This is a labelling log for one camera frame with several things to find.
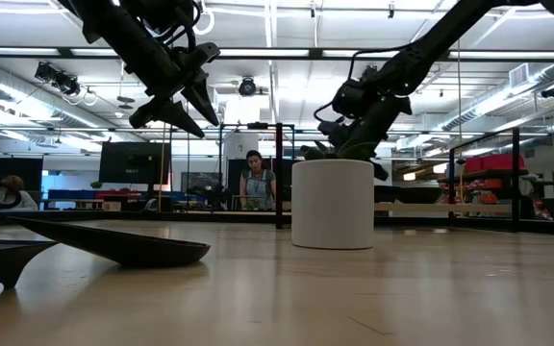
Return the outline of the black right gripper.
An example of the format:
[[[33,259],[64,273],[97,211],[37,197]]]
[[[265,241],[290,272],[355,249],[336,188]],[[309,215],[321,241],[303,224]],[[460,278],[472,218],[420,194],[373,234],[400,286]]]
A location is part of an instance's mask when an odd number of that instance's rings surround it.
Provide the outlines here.
[[[371,159],[382,140],[388,138],[388,130],[401,113],[412,113],[409,98],[379,98],[349,126],[335,121],[321,121],[318,129],[328,136],[339,159]],[[374,178],[386,181],[389,172],[377,162],[372,162]]]

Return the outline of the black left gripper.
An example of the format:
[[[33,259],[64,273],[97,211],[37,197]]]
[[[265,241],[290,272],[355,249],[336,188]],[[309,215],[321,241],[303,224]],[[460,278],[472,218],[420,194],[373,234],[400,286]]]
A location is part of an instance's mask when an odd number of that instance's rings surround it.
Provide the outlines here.
[[[165,67],[159,67],[157,80],[145,83],[148,96],[171,96],[180,90],[183,96],[212,125],[219,120],[215,114],[207,88],[208,73],[203,66],[219,56],[219,48],[211,42],[197,45],[190,51],[173,49]],[[139,107],[130,116],[130,125],[141,128],[152,121],[162,121],[194,136],[204,136],[204,132],[185,111],[181,102],[154,100]]]

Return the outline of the black teardrop mini plate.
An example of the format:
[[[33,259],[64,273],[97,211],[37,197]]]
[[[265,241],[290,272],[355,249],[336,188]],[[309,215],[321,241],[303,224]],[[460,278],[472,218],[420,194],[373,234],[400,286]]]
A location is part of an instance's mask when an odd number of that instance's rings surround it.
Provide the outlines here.
[[[374,187],[375,203],[393,203],[400,194],[397,186],[376,185]]]
[[[136,235],[98,228],[12,217],[20,226],[83,250],[121,266],[169,268],[194,264],[204,258],[211,246],[206,243]]]

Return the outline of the black leaf-shaped mini plate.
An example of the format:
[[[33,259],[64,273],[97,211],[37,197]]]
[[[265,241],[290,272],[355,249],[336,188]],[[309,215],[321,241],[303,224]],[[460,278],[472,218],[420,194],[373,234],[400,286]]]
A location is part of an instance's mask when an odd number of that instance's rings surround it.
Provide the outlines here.
[[[403,204],[435,204],[441,196],[439,187],[402,187],[396,199]]]

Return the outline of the white cylindrical plant pot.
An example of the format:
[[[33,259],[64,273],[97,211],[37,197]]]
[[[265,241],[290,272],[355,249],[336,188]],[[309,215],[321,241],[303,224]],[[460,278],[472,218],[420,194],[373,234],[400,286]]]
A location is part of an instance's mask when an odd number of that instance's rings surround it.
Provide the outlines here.
[[[365,161],[301,161],[292,166],[291,242],[304,248],[373,246],[373,166]]]

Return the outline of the green succulent plant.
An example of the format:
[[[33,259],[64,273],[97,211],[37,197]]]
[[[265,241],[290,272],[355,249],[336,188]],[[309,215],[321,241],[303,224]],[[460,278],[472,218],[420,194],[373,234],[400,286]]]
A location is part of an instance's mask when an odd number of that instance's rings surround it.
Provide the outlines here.
[[[301,147],[306,161],[328,159],[370,161],[376,156],[375,150],[378,146],[376,141],[355,143],[352,140],[348,140],[339,149],[328,149],[319,141],[315,144],[316,147],[305,145]]]

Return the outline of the black partition panel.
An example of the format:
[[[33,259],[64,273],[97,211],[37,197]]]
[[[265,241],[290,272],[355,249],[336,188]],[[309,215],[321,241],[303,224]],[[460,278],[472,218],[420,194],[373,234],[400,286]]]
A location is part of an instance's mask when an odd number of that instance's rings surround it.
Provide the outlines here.
[[[38,205],[41,198],[42,160],[0,159],[0,182],[8,175],[20,177],[24,181],[25,191]]]
[[[291,201],[292,167],[296,161],[283,159],[281,170],[277,169],[277,160],[268,158],[263,160],[263,167],[273,173],[280,173],[282,176],[282,199],[284,202]],[[233,193],[239,195],[239,179],[242,173],[249,169],[245,159],[228,160],[227,164],[227,187]]]

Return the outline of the black monitor screen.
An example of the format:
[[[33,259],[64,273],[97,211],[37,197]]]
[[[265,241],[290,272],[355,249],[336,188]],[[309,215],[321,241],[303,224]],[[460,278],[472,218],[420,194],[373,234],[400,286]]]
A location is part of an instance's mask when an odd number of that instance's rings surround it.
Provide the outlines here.
[[[165,184],[171,151],[168,145],[149,142],[105,142],[100,156],[101,183]]]

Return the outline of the black storage shelf rack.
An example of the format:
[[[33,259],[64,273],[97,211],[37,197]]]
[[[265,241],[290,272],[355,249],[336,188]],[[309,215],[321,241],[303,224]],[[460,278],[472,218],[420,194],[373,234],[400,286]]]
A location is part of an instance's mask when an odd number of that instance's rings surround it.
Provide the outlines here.
[[[518,170],[516,175],[516,185],[514,173],[509,169],[464,173],[452,181],[439,179],[441,197],[437,204],[448,205],[452,191],[453,203],[466,205],[464,210],[454,211],[457,217],[510,218],[513,216],[513,202],[518,199],[520,219],[552,220],[542,198],[544,188],[553,183],[525,169]]]

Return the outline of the person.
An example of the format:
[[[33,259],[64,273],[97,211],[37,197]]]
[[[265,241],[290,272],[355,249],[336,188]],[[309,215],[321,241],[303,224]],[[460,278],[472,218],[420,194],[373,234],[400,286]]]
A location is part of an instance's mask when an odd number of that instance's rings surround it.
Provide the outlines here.
[[[276,176],[264,167],[257,150],[246,153],[247,168],[239,176],[239,200],[243,210],[274,210]]]
[[[11,205],[19,201],[13,207],[14,210],[38,210],[35,200],[25,191],[24,181],[16,175],[5,177],[0,186],[0,205]]]

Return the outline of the large red storage bin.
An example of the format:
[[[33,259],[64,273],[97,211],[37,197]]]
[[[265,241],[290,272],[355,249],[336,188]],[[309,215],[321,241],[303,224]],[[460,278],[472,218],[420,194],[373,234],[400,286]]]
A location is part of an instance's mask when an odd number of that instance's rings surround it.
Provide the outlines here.
[[[517,170],[524,167],[522,156],[518,156],[516,160],[512,154],[492,154],[481,158],[482,168],[484,170],[513,170],[516,166]]]

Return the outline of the silver ventilation duct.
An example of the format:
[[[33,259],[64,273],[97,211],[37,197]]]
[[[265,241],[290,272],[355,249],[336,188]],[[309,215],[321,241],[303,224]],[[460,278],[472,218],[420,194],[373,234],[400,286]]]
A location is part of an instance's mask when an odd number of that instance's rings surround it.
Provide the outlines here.
[[[508,80],[450,112],[434,131],[451,131],[471,120],[514,102],[517,97],[554,86],[554,63],[526,62],[512,69]]]
[[[97,152],[113,134],[43,83],[33,85],[0,68],[0,139]]]

